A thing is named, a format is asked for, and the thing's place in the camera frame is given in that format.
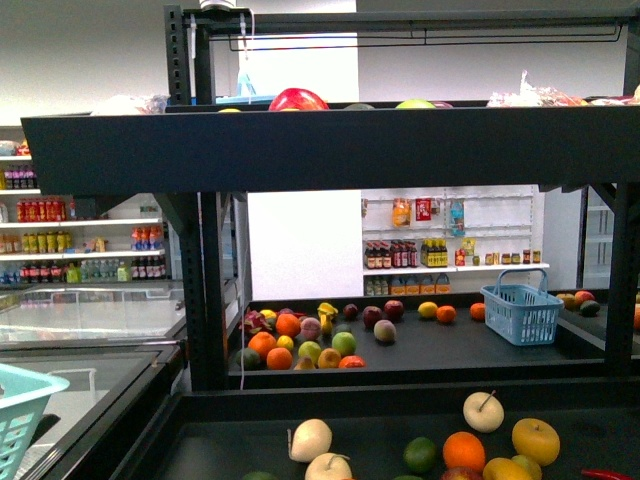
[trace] orange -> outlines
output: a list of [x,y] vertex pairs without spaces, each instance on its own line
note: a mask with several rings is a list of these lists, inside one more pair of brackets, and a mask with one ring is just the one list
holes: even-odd
[[300,333],[300,319],[292,313],[282,313],[276,320],[276,332],[295,338]]
[[471,305],[469,313],[476,322],[484,322],[484,303],[474,303]]
[[267,354],[269,370],[289,370],[293,365],[293,355],[284,347],[276,347]]
[[276,348],[276,339],[270,333],[258,332],[249,340],[247,346],[258,352],[260,360],[265,362],[269,352]]
[[482,473],[486,461],[482,442],[469,432],[450,435],[442,447],[442,457],[447,468],[468,467],[478,473]]
[[439,307],[436,310],[436,320],[440,323],[452,323],[456,318],[456,309],[450,305]]

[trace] red apple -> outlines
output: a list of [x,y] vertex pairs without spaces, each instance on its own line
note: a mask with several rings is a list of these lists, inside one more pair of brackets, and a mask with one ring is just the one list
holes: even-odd
[[372,329],[378,320],[382,320],[382,310],[378,307],[367,307],[362,312],[365,328]]
[[392,322],[397,322],[404,315],[404,304],[400,300],[389,300],[384,304],[384,313]]
[[318,95],[304,88],[287,88],[271,101],[269,110],[277,112],[286,108],[296,110],[328,110],[329,106]]
[[342,313],[344,313],[344,316],[347,320],[355,320],[355,318],[358,316],[358,307],[356,307],[353,303],[350,303],[349,305],[345,305],[345,307],[342,309]]
[[482,480],[482,475],[469,467],[454,467],[444,472],[440,480]]

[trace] apple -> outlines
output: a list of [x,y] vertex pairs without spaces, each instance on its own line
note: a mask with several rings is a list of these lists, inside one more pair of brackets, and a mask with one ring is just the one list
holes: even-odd
[[305,420],[296,428],[293,438],[289,434],[289,458],[296,462],[309,463],[331,448],[333,434],[329,425],[318,418]]
[[548,423],[537,418],[522,418],[511,432],[513,446],[541,467],[551,465],[560,454],[560,437]]
[[318,95],[304,88],[286,88],[269,105],[272,112],[285,110],[328,110],[329,106]]
[[482,475],[469,467],[454,467],[444,472],[440,480],[482,480]]
[[423,100],[422,98],[411,98],[409,100],[405,100],[402,103],[399,103],[396,108],[405,109],[405,108],[436,108],[436,106]]
[[472,393],[465,400],[462,413],[469,426],[482,433],[497,430],[504,421],[504,408],[493,393]]
[[349,305],[345,305],[342,309],[342,313],[344,314],[347,320],[355,320],[358,316],[358,307],[356,307],[353,303]]
[[484,480],[531,480],[531,475],[513,460],[496,457],[485,465],[482,478]]
[[304,480],[344,480],[351,478],[349,457],[337,453],[318,455],[307,467]]
[[356,353],[356,345],[356,338],[349,332],[336,333],[331,340],[331,347],[340,352],[343,357]]
[[384,304],[384,313],[395,323],[404,315],[404,304],[400,300],[389,300]]
[[531,480],[542,480],[542,468],[540,468],[540,465],[538,465],[532,458],[529,458],[526,455],[516,455],[511,457],[511,460],[529,472]]
[[382,320],[382,310],[378,307],[367,307],[362,312],[365,328],[373,328],[378,320]]

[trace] black tray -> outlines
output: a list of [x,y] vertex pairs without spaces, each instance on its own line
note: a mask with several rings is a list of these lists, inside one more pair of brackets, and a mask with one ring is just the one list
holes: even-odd
[[[355,303],[382,307],[391,297],[331,299],[340,311]],[[417,306],[423,301],[438,305],[454,305],[458,315],[451,325],[435,320],[421,320]],[[357,340],[356,354],[367,362],[364,369],[327,369],[294,371],[247,371],[244,388],[285,388],[317,386],[381,385],[398,383],[453,382],[474,380],[506,380],[550,378],[558,376],[597,376],[605,374],[604,352],[590,343],[589,336],[571,328],[560,319],[555,342],[551,345],[514,346],[482,322],[471,320],[468,307],[483,301],[480,294],[403,297],[407,311],[396,324],[398,340],[393,345],[378,343],[372,331],[366,331],[361,315],[356,321],[346,321],[340,314],[336,324],[347,323]],[[250,308],[280,309],[289,307],[297,312],[315,314],[320,301],[254,302]],[[294,348],[294,364],[298,346],[304,341],[299,335]],[[235,355],[241,345],[236,330],[230,337],[229,382],[239,388],[240,367]],[[331,346],[330,337],[320,337],[318,343]]]
[[[331,427],[331,451],[351,457],[356,478],[384,480],[408,473],[404,446],[428,436],[469,430],[466,396],[496,388],[506,410],[503,425],[478,434],[487,459],[511,457],[511,428],[523,417],[552,424],[561,439],[559,459],[545,478],[582,478],[580,469],[640,472],[640,379],[564,379],[429,386],[293,389],[192,394],[171,398],[156,414],[111,480],[240,479],[267,470],[280,479],[304,478],[305,465],[287,456],[287,429],[307,418]],[[442,460],[424,479],[438,479]]]

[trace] drink can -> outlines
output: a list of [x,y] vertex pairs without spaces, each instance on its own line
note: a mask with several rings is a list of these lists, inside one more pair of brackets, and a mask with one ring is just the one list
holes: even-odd
[[47,253],[56,253],[58,251],[58,241],[54,232],[47,233]]
[[38,234],[38,253],[47,253],[47,235],[45,233]]
[[64,250],[67,248],[67,238],[64,232],[58,232],[56,243],[58,247],[58,253],[64,253]]
[[38,237],[35,233],[29,234],[29,253],[38,253]]

